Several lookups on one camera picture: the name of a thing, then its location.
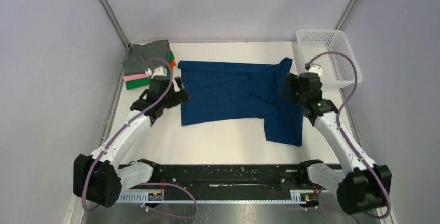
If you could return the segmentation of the grey folded t-shirt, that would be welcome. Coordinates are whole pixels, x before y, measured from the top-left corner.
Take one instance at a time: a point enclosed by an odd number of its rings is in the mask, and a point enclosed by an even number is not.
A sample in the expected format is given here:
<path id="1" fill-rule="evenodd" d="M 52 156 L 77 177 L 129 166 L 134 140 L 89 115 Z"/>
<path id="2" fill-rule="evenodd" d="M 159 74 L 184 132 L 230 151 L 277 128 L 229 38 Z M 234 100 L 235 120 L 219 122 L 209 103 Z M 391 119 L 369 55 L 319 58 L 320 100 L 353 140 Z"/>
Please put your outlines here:
<path id="1" fill-rule="evenodd" d="M 144 45 L 133 44 L 126 50 L 123 57 L 123 73 L 125 76 L 144 74 L 148 68 L 153 70 L 164 66 L 164 63 L 158 59 L 168 62 L 169 53 L 168 40 L 157 40 Z"/>

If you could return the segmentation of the blue t-shirt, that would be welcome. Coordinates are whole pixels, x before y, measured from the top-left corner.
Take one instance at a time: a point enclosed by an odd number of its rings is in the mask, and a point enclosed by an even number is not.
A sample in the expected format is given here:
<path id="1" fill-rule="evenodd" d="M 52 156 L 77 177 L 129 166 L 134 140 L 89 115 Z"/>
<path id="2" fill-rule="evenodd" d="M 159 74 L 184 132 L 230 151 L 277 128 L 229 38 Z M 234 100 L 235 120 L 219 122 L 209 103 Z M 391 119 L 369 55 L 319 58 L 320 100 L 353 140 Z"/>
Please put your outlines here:
<path id="1" fill-rule="evenodd" d="M 279 96 L 292 64 L 290 58 L 278 64 L 180 61 L 190 95 L 181 106 L 181 124 L 259 118 L 267 141 L 302 146 L 300 106 Z"/>

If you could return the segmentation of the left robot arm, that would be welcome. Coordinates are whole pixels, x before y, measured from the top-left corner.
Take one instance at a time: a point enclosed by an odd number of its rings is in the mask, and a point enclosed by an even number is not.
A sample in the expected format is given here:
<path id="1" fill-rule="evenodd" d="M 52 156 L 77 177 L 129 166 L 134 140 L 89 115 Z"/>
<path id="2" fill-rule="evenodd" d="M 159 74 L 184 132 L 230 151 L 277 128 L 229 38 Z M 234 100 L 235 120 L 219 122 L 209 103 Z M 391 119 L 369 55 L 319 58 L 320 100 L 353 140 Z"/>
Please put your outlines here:
<path id="1" fill-rule="evenodd" d="M 163 115 L 166 109 L 190 99 L 181 77 L 154 76 L 148 89 L 130 106 L 120 129 L 89 155 L 79 154 L 73 163 L 73 194 L 83 206 L 91 201 L 111 207 L 122 192 L 141 183 L 148 188 L 160 184 L 161 175 L 145 159 L 133 165 L 121 162 L 138 137 Z"/>

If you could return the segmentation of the green folded t-shirt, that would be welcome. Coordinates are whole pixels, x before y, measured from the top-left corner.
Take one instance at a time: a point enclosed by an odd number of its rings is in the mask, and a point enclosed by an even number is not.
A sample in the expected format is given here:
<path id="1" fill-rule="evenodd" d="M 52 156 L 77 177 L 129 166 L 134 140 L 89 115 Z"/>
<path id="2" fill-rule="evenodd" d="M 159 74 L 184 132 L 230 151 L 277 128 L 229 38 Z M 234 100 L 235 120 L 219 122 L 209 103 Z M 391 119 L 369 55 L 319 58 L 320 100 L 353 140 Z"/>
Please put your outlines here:
<path id="1" fill-rule="evenodd" d="M 146 86 L 150 83 L 150 81 L 151 81 L 151 78 L 144 78 L 144 79 L 140 79 L 140 80 L 127 81 L 127 82 L 124 81 L 124 82 L 125 82 L 127 90 L 131 90 L 131 89 Z"/>

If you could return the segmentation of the orange folded t-shirt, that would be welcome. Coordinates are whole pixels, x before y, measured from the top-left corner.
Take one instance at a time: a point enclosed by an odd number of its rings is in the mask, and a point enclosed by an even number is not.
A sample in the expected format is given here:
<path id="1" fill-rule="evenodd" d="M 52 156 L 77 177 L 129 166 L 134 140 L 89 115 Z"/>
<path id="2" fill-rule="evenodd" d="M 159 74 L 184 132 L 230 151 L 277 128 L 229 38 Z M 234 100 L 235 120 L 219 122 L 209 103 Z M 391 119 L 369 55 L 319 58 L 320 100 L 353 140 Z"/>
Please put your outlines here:
<path id="1" fill-rule="evenodd" d="M 171 68 L 174 69 L 174 67 L 176 66 L 175 56 L 174 56 L 174 53 L 172 52 L 170 46 L 169 46 L 169 53 L 168 53 L 168 61 L 169 61 Z"/>

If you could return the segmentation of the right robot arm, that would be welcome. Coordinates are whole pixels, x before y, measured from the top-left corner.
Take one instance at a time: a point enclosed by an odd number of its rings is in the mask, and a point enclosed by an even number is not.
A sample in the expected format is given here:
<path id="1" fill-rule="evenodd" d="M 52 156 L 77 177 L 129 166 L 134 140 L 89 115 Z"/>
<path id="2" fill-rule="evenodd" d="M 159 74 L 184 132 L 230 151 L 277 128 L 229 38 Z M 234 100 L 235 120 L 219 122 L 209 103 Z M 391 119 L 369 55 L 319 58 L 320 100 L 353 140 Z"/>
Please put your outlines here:
<path id="1" fill-rule="evenodd" d="M 341 111 L 331 100 L 323 98 L 321 87 L 316 73 L 289 73 L 280 92 L 281 97 L 287 96 L 299 104 L 303 116 L 323 135 L 341 166 L 341 170 L 335 170 L 321 160 L 302 162 L 297 175 L 299 185 L 306 189 L 314 185 L 326 189 L 348 215 L 370 215 L 374 209 L 385 208 L 380 218 L 389 217 L 390 169 L 386 165 L 379 166 L 353 142 L 340 120 Z"/>

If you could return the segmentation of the pink folded t-shirt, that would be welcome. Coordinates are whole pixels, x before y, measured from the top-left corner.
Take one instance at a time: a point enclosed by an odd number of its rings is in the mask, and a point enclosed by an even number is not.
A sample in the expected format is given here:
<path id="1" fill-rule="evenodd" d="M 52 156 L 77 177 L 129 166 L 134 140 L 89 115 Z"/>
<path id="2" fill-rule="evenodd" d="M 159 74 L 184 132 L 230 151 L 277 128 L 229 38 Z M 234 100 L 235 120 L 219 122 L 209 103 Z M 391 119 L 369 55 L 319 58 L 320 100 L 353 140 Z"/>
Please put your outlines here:
<path id="1" fill-rule="evenodd" d="M 125 82 L 127 81 L 134 81 L 134 80 L 140 80 L 140 79 L 144 79 L 144 78 L 149 78 L 150 75 L 149 74 L 133 74 L 133 75 L 124 75 L 123 80 Z"/>

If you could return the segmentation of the white perforated plastic basket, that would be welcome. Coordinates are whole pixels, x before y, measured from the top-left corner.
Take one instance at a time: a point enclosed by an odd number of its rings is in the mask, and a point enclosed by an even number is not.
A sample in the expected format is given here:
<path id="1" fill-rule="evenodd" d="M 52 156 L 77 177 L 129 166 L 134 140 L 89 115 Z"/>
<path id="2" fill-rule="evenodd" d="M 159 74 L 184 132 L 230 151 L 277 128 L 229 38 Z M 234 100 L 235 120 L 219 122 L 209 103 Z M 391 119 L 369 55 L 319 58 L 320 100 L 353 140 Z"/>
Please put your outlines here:
<path id="1" fill-rule="evenodd" d="M 300 29 L 296 32 L 299 57 L 295 59 L 297 71 L 304 73 L 305 64 L 315 56 L 330 52 L 311 63 L 323 68 L 320 76 L 325 87 L 344 88 L 355 82 L 355 74 L 351 63 L 344 57 L 334 54 L 342 53 L 348 56 L 355 65 L 358 82 L 363 79 L 359 64 L 346 34 L 334 29 Z"/>

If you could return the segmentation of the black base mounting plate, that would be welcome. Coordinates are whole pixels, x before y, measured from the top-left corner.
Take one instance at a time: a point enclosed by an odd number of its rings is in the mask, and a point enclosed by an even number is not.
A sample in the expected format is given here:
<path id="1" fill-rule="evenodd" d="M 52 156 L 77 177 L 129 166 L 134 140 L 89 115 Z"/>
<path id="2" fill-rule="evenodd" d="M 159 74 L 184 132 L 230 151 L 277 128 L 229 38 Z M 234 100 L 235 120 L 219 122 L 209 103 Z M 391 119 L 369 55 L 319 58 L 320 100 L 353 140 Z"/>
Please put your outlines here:
<path id="1" fill-rule="evenodd" d="M 139 160 L 152 166 L 147 182 L 135 183 L 114 197 L 118 202 L 135 202 L 126 196 L 145 191 L 145 203 L 303 203 L 304 194 L 314 185 L 306 178 L 306 167 L 321 163 L 309 160 L 300 164 L 251 165 L 165 165 Z"/>

